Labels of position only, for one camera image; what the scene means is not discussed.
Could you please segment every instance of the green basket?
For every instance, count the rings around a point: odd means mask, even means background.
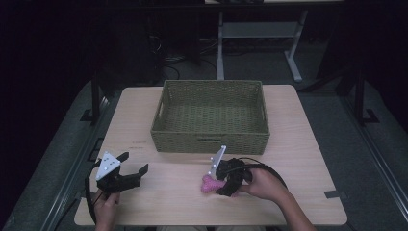
[[[165,81],[151,135],[159,152],[262,155],[269,139],[259,81]]]

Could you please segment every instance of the white bracket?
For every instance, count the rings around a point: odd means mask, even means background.
[[[106,151],[103,154],[101,165],[99,166],[98,172],[96,173],[96,181],[102,179],[119,166],[120,161]]]
[[[209,175],[216,174],[217,167],[219,165],[219,162],[222,159],[222,156],[224,155],[224,152],[225,152],[226,148],[227,148],[227,146],[223,145],[221,147],[221,149],[218,151],[218,153],[214,157],[211,158],[211,169],[210,169],[210,171],[208,171]]]

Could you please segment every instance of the forearm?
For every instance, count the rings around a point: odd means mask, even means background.
[[[291,193],[287,193],[277,204],[282,210],[291,231],[316,230]]]

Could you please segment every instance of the person's right hand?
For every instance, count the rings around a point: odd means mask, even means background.
[[[288,189],[278,178],[261,168],[251,168],[252,182],[242,185],[240,191],[249,193],[261,199],[271,200],[277,204],[290,195]]]

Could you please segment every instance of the person's left hand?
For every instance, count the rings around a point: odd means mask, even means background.
[[[119,203],[120,192],[112,193],[108,198],[101,190],[95,195],[93,210],[96,215],[96,231],[111,231],[115,228],[116,204]]]

